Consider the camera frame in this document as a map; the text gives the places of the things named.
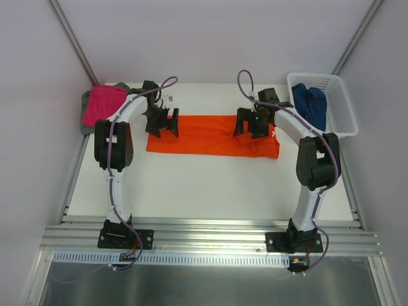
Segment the pink folded t shirt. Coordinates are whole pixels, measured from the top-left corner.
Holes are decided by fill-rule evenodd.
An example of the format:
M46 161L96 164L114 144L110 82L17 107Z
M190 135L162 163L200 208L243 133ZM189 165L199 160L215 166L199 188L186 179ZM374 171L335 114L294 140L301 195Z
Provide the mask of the pink folded t shirt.
M94 128L97 120L106 120L125 102L127 92L120 87L109 85L94 86L89 94L82 124Z

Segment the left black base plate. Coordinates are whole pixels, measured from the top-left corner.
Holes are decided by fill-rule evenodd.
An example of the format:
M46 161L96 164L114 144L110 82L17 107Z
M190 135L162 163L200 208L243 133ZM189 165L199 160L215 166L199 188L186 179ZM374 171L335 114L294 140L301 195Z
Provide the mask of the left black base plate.
M121 229L116 232L109 232L102 229L99 233L97 248L98 249L132 249L135 245L139 249L142 245L143 249L151 250L154 241L154 231L151 229L136 230L140 241L136 235L129 229Z

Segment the aluminium mounting rail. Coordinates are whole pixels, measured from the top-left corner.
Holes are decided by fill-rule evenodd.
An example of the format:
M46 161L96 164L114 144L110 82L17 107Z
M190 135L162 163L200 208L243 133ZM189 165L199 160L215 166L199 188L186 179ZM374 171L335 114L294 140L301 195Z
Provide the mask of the aluminium mounting rail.
M268 232L284 231L287 221L215 220L136 217L137 229L154 231L153 251L202 254L265 254ZM97 248L103 218L65 216L58 225L48 225L40 249L88 251ZM329 256L383 257L379 235L365 231L358 221L321 221L328 234Z

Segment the orange t shirt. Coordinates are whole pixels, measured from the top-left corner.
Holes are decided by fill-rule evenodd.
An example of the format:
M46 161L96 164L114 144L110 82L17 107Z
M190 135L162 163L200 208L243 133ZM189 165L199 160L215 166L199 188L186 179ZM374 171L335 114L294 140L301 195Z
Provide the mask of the orange t shirt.
M253 138L249 131L233 136L235 115L182 115L178 118L179 137L161 131L150 135L146 151L164 154L195 154L229 157L278 159L280 143L270 126L265 137Z

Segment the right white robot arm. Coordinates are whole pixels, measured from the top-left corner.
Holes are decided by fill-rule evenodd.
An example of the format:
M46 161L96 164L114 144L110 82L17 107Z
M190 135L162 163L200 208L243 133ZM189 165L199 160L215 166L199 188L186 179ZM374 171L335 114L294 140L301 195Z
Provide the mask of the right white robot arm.
M249 96L252 108L239 108L233 135L249 132L254 139L265 138L270 126L283 130L298 146L296 177L301 185L295 213L284 232L266 234L269 251L322 252L321 233L316 224L324 194L337 183L340 174L339 139L306 123L294 106L281 102L273 88Z

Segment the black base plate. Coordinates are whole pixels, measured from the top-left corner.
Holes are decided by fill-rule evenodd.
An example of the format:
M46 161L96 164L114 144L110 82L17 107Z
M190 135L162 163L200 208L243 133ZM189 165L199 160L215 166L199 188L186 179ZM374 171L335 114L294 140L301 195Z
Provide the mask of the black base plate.
M121 229L116 232L109 232L102 229L99 233L97 248L98 249L132 249L135 245L139 249L142 245L143 249L151 250L154 241L154 231L151 229L136 230L140 241L136 235L129 229Z
M305 240L295 241L289 238L289 234L286 232L268 232L265 234L265 243L268 252L323 253L323 243L319 233L313 233L310 238Z

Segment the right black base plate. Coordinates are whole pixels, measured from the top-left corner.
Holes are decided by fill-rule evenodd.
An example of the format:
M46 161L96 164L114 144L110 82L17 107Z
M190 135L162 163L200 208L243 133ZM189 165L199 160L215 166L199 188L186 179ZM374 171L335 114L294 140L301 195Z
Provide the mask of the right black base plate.
M305 240L295 241L289 238L289 234L286 232L268 232L265 234L265 243L268 252L323 253L323 243L319 233L313 233L310 238Z

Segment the blue t shirt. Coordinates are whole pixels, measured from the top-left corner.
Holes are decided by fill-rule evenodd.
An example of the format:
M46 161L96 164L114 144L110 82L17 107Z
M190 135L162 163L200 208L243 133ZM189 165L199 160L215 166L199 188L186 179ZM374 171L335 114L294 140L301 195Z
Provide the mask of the blue t shirt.
M303 83L291 88L296 111L312 126L326 130L328 102L323 91L317 87L307 88Z

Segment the grey folded t shirt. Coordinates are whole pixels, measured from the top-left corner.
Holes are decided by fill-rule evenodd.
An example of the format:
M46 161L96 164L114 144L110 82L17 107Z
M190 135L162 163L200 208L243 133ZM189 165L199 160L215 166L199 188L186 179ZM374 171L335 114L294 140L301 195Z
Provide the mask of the grey folded t shirt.
M120 87L123 88L127 94L130 92L130 87L127 86L125 83L123 82L119 82L117 84L114 85L110 85L110 86L114 86L114 87ZM82 124L82 119L84 117L84 113L85 113L85 109L88 105L89 102L89 94L91 93L91 91L86 91L85 93L82 94L82 108L81 108L81 124L80 124L80 132L85 136L85 135L90 135L94 133L94 127L87 127L85 125Z

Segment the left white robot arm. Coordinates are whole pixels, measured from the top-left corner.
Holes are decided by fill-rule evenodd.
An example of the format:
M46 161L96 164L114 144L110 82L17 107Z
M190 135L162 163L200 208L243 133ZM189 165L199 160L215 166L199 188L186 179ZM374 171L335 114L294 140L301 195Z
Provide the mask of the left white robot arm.
M160 103L162 90L175 85L176 76L167 78L161 85L144 81L135 93L128 94L123 104L108 119L97 120L94 128L94 158L104 171L108 188L108 213L102 235L111 238L119 247L128 247L136 236L132 226L130 190L126 187L127 174L133 162L134 146L131 123L144 116L145 132L156 138L161 131L179 137L179 109Z

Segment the white plastic basket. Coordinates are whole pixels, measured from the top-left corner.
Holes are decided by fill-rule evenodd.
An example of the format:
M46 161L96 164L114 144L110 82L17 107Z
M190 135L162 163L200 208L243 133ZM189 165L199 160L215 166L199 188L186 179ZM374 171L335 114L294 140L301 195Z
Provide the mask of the white plastic basket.
M307 89L318 88L323 92L327 100L325 133L335 133L339 139L358 134L353 106L339 76L324 73L289 73L287 84L292 104L292 87L298 84L303 84Z

